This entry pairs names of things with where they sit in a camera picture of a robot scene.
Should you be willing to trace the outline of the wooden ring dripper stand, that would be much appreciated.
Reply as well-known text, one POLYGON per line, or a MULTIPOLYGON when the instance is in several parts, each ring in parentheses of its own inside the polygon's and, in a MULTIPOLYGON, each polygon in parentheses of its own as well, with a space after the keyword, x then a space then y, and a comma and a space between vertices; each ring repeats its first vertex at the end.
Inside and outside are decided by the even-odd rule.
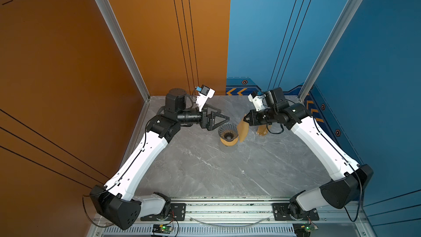
POLYGON ((221 138, 220 141, 221 141, 222 145, 225 146, 225 147, 233 147, 238 143, 239 138, 236 137, 235 139, 233 139, 231 141, 224 140, 223 138, 221 138))

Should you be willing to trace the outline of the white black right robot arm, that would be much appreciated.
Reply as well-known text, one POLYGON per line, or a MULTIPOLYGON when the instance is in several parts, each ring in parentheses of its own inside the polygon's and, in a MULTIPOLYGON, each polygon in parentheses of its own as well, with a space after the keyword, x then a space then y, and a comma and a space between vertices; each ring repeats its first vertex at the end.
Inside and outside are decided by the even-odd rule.
POLYGON ((302 220, 308 214, 323 206, 344 208, 357 199, 362 206, 364 191, 373 176, 368 164, 361 165, 338 146, 300 103, 291 103, 285 98, 281 88, 266 92, 252 92, 248 99, 254 108, 249 111, 238 126, 240 141, 244 141, 251 126, 269 129, 272 124, 280 124, 298 136, 327 170, 331 180, 309 191, 302 191, 289 200, 287 215, 294 220, 302 220))

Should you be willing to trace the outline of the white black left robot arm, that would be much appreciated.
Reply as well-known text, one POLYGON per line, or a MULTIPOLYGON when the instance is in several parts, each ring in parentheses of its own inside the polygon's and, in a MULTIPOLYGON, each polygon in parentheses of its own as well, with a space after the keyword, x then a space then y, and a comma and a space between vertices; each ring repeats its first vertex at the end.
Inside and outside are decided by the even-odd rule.
POLYGON ((205 85, 197 87, 195 99, 184 89, 173 88, 166 95, 164 106, 151 118, 144 135, 130 157, 103 186, 92 188, 89 198, 97 213, 121 230, 130 228, 139 217, 170 216, 171 199, 162 193, 136 196, 136 189, 160 152, 182 127, 194 124, 212 131, 230 118, 221 110, 208 105, 215 91, 205 85))

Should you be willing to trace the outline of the green circuit board left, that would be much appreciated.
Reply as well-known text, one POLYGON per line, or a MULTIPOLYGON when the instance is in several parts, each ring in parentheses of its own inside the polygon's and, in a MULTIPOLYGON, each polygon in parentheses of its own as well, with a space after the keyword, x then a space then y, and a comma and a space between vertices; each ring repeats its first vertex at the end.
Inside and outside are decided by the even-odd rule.
POLYGON ((153 237, 168 237, 174 232, 174 227, 167 224, 154 224, 151 234, 153 237))

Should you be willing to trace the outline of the green circuit board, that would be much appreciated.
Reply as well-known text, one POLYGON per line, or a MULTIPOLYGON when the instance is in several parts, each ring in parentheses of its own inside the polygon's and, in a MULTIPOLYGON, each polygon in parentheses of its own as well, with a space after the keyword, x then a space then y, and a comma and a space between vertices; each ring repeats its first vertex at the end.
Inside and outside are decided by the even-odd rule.
POLYGON ((153 237, 168 237, 174 232, 174 227, 167 224, 154 224, 151 234, 153 237))
POLYGON ((317 231, 319 227, 314 224, 294 224, 293 229, 297 237, 311 237, 312 232, 317 231))

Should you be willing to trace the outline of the green circuit board right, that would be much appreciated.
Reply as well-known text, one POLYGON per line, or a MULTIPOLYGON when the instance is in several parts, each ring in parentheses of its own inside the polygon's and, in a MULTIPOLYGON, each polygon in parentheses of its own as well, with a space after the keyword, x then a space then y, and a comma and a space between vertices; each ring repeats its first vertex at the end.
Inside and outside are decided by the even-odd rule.
POLYGON ((293 229, 297 237, 311 237, 312 232, 317 231, 319 227, 314 224, 294 224, 293 229))

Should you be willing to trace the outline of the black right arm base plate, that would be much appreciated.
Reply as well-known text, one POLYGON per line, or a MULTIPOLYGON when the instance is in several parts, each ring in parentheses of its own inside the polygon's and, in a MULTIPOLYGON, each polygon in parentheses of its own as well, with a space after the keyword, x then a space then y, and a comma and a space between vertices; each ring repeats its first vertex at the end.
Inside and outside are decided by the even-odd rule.
POLYGON ((275 221, 319 221, 317 209, 295 212, 290 203, 271 204, 275 221))

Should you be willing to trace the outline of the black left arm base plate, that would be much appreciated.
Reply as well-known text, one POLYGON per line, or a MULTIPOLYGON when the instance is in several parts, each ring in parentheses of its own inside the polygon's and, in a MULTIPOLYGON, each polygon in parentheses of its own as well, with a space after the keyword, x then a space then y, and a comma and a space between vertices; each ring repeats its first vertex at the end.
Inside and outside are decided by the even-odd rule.
POLYGON ((186 203, 171 203, 171 208, 169 210, 169 215, 166 217, 160 215, 149 215, 145 217, 141 217, 141 221, 151 221, 151 222, 158 222, 164 221, 169 222, 173 218, 175 218, 178 222, 184 221, 186 215, 186 203))

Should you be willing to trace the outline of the aluminium front rail frame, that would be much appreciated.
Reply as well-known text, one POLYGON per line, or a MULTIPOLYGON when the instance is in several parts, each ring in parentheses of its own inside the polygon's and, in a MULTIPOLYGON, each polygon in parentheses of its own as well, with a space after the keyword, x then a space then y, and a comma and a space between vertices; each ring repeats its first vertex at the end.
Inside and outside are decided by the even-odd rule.
POLYGON ((100 228, 107 220, 97 215, 90 237, 152 237, 154 224, 174 227, 169 237, 296 237, 294 224, 314 224, 319 227, 311 237, 374 237, 374 229, 357 203, 345 210, 333 207, 316 208, 319 221, 275 221, 271 204, 288 203, 288 199, 272 196, 185 197, 172 203, 186 203, 185 220, 178 222, 141 221, 138 218, 127 230, 117 226, 100 228))

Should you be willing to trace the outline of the aluminium right corner post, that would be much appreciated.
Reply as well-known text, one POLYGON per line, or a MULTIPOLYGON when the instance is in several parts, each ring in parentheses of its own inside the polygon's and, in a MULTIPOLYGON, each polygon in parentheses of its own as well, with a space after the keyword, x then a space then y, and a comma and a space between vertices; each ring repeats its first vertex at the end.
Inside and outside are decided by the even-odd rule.
POLYGON ((309 94, 312 86, 328 62, 330 56, 332 55, 338 42, 352 21, 362 1, 363 0, 347 0, 339 18, 337 19, 327 41, 321 49, 318 58, 315 60, 315 63, 298 94, 298 99, 300 102, 304 102, 306 96, 309 94))

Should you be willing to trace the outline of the aluminium corner post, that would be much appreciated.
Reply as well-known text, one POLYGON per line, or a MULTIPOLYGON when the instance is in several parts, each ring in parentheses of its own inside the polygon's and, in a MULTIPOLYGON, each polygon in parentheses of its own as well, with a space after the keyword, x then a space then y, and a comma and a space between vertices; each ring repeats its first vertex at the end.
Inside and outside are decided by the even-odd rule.
POLYGON ((118 47, 143 100, 147 103, 150 102, 150 93, 146 87, 145 81, 140 73, 136 60, 133 57, 109 0, 95 0, 95 3, 106 22, 115 44, 118 47))
POLYGON ((339 18, 337 19, 327 41, 321 49, 318 58, 315 60, 315 63, 298 94, 298 99, 300 102, 304 102, 306 96, 309 94, 312 86, 328 62, 330 56, 332 55, 338 42, 352 21, 362 1, 363 0, 347 0, 339 18))

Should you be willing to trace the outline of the aluminium left corner post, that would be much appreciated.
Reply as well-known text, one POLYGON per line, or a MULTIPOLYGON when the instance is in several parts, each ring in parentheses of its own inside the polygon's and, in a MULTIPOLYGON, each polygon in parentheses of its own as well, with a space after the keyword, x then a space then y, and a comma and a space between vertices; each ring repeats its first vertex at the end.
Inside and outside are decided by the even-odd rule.
POLYGON ((145 81, 140 73, 136 60, 133 57, 109 0, 95 0, 95 3, 106 22, 115 44, 118 47, 143 100, 147 103, 150 102, 150 93, 146 87, 145 81))

